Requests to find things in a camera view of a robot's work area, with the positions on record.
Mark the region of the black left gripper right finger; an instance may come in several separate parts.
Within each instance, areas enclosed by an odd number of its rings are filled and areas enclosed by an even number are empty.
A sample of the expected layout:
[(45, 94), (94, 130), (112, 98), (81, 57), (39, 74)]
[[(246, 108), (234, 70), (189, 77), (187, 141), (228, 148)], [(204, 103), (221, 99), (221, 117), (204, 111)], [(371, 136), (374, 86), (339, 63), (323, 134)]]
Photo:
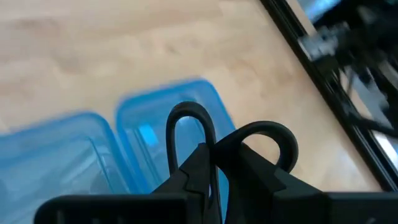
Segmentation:
[(247, 145), (220, 149), (217, 166), (229, 182), (225, 224), (323, 224), (322, 192)]

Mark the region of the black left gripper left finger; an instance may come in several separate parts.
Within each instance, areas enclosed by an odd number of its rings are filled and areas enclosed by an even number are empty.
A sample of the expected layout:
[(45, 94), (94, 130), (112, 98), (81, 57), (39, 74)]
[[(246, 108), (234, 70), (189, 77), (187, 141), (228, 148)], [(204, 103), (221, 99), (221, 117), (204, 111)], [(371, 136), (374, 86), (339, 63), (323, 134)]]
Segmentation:
[(201, 143), (169, 179), (153, 191), (160, 199), (162, 224), (215, 224), (209, 198), (210, 150)]

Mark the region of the blue translucent plastic supply box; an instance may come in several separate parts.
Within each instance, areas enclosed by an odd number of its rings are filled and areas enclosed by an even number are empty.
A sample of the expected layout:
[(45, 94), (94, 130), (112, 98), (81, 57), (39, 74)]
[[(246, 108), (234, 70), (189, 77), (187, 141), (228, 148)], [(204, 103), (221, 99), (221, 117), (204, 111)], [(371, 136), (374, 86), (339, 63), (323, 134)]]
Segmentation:
[(217, 139), (235, 129), (219, 94), (207, 80), (163, 85), (127, 97), (116, 110), (116, 129), (139, 192), (150, 193), (169, 178), (165, 126), (172, 108), (183, 101), (194, 101), (207, 110)]

